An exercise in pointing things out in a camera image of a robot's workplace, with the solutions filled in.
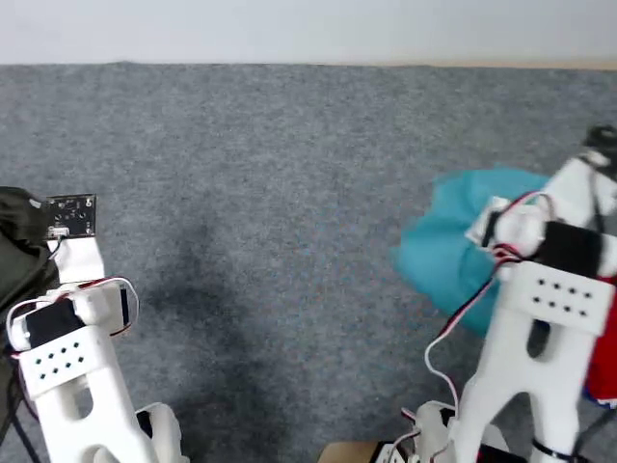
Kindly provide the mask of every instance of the teal fabric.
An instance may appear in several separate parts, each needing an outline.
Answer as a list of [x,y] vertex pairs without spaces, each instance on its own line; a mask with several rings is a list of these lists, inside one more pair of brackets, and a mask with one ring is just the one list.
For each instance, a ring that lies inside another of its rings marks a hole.
[[[454,313],[489,277],[490,257],[465,232],[492,196],[514,199],[541,189],[547,178],[496,168],[463,171],[439,178],[429,211],[402,233],[394,266],[416,290],[446,314]],[[462,320],[475,333],[489,327],[498,285],[493,285]]]

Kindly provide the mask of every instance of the carpet floor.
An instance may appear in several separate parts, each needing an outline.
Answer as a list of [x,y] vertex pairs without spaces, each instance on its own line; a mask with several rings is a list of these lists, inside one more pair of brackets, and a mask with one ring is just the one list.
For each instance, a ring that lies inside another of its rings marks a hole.
[[[617,122],[616,88],[573,70],[3,67],[0,182],[98,194],[107,271],[143,302],[117,343],[126,384],[136,407],[174,407],[192,461],[312,463],[449,400],[422,362],[443,317],[389,258],[432,180],[551,175],[589,124]],[[435,364],[461,386],[480,345],[458,330]],[[599,412],[582,404],[582,423]],[[528,414],[517,397],[498,418],[521,454]],[[615,437],[589,446],[595,463]],[[12,430],[0,461],[27,461]]]

